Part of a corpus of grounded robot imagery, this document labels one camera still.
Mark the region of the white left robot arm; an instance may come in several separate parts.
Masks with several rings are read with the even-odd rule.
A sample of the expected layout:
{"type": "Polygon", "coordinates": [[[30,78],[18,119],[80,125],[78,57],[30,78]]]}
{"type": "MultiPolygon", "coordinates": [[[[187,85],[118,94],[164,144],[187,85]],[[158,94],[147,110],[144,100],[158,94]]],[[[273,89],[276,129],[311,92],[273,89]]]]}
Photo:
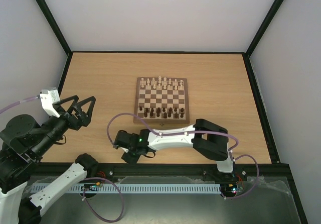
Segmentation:
{"type": "Polygon", "coordinates": [[[76,95],[60,100],[41,94],[40,99],[49,112],[47,121],[40,125],[31,115],[19,115],[1,131],[1,223],[39,223],[70,187],[97,171],[98,162],[89,154],[81,154],[46,188],[22,197],[43,155],[58,145],[69,129],[88,126],[96,102],[94,96],[79,100],[76,95]]]}

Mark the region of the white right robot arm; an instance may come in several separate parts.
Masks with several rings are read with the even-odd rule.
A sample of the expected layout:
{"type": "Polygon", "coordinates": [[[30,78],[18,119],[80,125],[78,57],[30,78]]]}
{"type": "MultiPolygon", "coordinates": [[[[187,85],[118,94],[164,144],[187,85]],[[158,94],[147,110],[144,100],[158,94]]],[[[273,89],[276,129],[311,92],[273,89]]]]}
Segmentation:
{"type": "Polygon", "coordinates": [[[195,124],[180,129],[143,129],[139,134],[126,131],[117,133],[115,144],[124,150],[122,160],[129,164],[138,162],[140,156],[169,148],[193,148],[217,164],[219,175],[231,179],[236,174],[228,141],[232,136],[227,129],[205,119],[197,119],[195,124]]]}

